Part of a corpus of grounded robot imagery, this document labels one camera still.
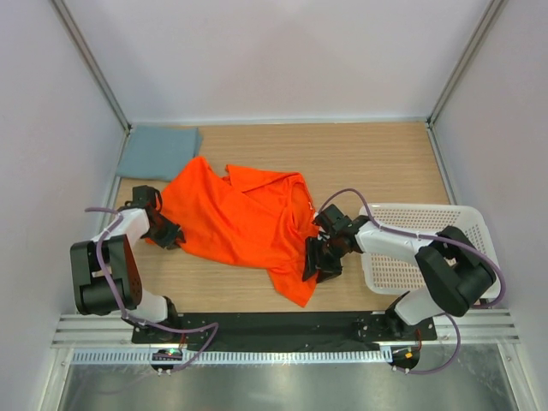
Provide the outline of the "orange t shirt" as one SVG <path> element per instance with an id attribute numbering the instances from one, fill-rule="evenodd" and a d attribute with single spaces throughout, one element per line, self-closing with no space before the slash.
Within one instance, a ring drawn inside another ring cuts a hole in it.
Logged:
<path id="1" fill-rule="evenodd" d="M 229 164 L 217 175 L 192 159 L 162 191 L 162 215 L 178 224 L 185 253 L 226 265 L 264 269 L 274 289 L 300 307 L 316 281 L 302 278 L 307 238 L 318 234 L 303 175 Z"/>

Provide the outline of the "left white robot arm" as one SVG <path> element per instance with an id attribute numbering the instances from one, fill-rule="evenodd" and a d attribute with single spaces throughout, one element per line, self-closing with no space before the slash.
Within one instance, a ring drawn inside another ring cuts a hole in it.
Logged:
<path id="1" fill-rule="evenodd" d="M 118 312 L 134 327 L 134 340 L 172 343 L 182 330 L 175 304 L 147 291 L 141 282 L 134 246 L 150 240 L 165 250 L 185 242 L 180 225 L 162 214 L 161 193 L 154 187 L 132 188 L 132 199 L 117 209 L 91 206 L 86 212 L 108 214 L 112 221 L 90 240 L 69 249 L 74 302 L 82 315 Z"/>

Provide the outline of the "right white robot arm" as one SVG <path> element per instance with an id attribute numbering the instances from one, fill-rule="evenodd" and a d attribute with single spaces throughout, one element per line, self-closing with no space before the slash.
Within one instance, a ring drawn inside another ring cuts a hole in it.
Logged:
<path id="1" fill-rule="evenodd" d="M 320 231 L 305 241 L 302 280 L 322 283 L 343 271 L 349 253 L 381 254 L 417 267 L 424 285 L 398 297 L 381 321 L 388 333 L 404 339 L 417 325 L 440 314 L 464 316 L 496 282 L 496 265 L 455 226 L 435 234 L 413 234 L 383 226 L 367 215 L 350 218 L 329 205 L 313 220 Z"/>

